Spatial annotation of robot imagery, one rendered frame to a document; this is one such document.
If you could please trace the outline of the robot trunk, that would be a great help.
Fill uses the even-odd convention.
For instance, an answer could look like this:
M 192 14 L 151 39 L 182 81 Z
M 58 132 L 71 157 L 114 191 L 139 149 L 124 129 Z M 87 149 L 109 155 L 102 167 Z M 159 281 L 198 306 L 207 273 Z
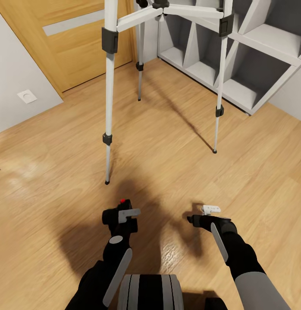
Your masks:
M 117 310 L 184 310 L 176 274 L 126 274 Z

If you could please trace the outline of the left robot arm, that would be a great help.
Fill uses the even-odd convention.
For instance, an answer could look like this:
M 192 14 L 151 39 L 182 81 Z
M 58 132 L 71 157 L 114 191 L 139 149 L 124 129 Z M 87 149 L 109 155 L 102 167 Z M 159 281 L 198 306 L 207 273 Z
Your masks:
M 111 238 L 99 260 L 82 277 L 78 291 L 65 310 L 107 310 L 123 280 L 132 259 L 129 245 L 131 233 L 138 232 L 136 218 L 140 209 L 119 211 L 119 220 L 114 218 L 110 224 Z

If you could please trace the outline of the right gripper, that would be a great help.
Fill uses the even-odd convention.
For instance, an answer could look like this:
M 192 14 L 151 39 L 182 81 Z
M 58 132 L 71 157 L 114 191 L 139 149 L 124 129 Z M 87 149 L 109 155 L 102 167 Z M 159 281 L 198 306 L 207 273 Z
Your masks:
M 188 222 L 193 223 L 194 227 L 204 228 L 208 230 L 206 227 L 206 221 L 212 216 L 208 215 L 193 215 L 192 217 L 187 217 Z

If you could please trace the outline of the camera tripod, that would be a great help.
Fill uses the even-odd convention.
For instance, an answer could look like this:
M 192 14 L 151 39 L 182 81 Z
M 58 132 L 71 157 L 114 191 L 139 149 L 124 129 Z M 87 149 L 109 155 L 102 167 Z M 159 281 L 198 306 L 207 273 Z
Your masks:
M 165 21 L 168 14 L 182 16 L 196 16 L 219 19 L 219 37 L 222 37 L 218 99 L 216 106 L 216 129 L 213 153 L 217 153 L 217 136 L 219 117 L 224 114 L 221 104 L 223 78 L 226 60 L 226 48 L 228 35 L 232 33 L 234 22 L 233 0 L 224 0 L 223 8 L 211 8 L 202 6 L 187 6 L 170 4 L 168 0 L 136 0 L 141 10 L 117 19 L 118 0 L 105 0 L 105 27 L 102 27 L 102 49 L 106 51 L 106 132 L 103 134 L 103 143 L 107 145 L 106 155 L 106 182 L 109 181 L 110 170 L 110 150 L 113 142 L 112 136 L 112 115 L 113 115 L 113 77 L 114 77 L 114 57 L 118 50 L 118 33 L 140 24 L 140 55 L 136 68 L 139 71 L 139 93 L 138 101 L 141 100 L 142 71 L 144 70 L 144 28 L 145 21 L 152 18 L 155 21 Z

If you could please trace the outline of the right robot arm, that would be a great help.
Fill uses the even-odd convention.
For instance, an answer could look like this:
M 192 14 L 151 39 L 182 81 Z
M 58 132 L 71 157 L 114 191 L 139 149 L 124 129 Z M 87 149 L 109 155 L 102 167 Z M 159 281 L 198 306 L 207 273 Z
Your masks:
M 188 222 L 212 232 L 230 267 L 244 310 L 291 310 L 258 263 L 252 246 L 244 242 L 231 219 L 211 216 L 211 213 L 221 211 L 218 206 L 204 205 L 201 210 L 202 215 L 187 217 Z

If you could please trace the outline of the digital camera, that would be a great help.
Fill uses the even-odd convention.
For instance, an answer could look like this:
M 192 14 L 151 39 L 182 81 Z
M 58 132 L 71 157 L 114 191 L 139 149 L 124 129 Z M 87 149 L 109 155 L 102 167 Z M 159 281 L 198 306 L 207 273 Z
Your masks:
M 119 220 L 119 211 L 122 210 L 131 210 L 132 205 L 130 199 L 122 199 L 121 203 L 117 205 L 117 208 L 105 210 L 102 213 L 103 224 L 110 224 L 110 222 L 116 218 L 116 221 Z

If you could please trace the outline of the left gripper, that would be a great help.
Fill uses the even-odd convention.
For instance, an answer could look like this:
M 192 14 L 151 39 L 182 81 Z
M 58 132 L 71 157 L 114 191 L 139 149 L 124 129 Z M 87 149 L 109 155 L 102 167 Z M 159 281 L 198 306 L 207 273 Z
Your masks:
M 138 225 L 137 225 L 137 219 L 136 218 L 128 218 L 125 223 L 119 223 L 119 221 L 116 221 L 116 218 L 114 218 L 110 224 L 110 231 L 111 235 L 113 235 L 114 232 L 116 232 L 118 229 L 126 229 L 129 234 L 138 232 Z

